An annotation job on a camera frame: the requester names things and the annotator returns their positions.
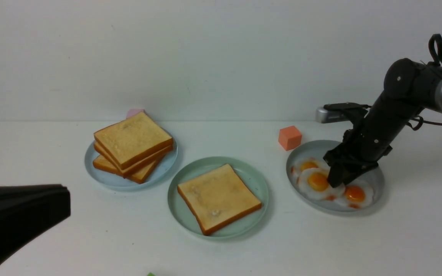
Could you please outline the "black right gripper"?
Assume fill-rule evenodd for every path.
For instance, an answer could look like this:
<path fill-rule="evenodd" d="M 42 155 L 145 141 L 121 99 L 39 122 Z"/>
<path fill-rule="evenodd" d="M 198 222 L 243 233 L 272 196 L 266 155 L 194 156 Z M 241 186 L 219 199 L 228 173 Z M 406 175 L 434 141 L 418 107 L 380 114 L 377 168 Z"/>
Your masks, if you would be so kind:
<path fill-rule="evenodd" d="M 347 185 L 378 166 L 378 161 L 391 150 L 391 140 L 381 138 L 366 129 L 344 133 L 342 143 L 324 155 L 330 166 L 327 177 L 332 187 Z"/>

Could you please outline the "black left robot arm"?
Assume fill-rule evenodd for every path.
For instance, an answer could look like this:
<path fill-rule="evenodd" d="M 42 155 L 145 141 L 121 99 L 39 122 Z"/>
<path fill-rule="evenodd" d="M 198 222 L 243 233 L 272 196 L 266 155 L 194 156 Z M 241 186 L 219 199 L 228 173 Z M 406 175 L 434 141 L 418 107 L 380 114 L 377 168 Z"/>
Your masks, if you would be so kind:
<path fill-rule="evenodd" d="M 0 186 L 0 264 L 71 215 L 61 184 Z"/>

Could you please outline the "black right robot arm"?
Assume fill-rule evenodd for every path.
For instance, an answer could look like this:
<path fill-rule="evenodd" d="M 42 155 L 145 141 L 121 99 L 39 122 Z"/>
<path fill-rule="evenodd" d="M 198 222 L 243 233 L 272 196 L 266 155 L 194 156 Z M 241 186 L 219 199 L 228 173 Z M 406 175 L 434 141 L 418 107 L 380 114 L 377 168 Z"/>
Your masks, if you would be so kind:
<path fill-rule="evenodd" d="M 391 152 L 392 141 L 411 120 L 418 121 L 415 130 L 420 128 L 424 109 L 442 114 L 442 66 L 402 58 L 386 72 L 383 92 L 373 105 L 337 103 L 324 108 L 338 112 L 353 125 L 342 143 L 324 155 L 330 167 L 329 184 L 347 185 L 378 167 L 379 159 Z"/>

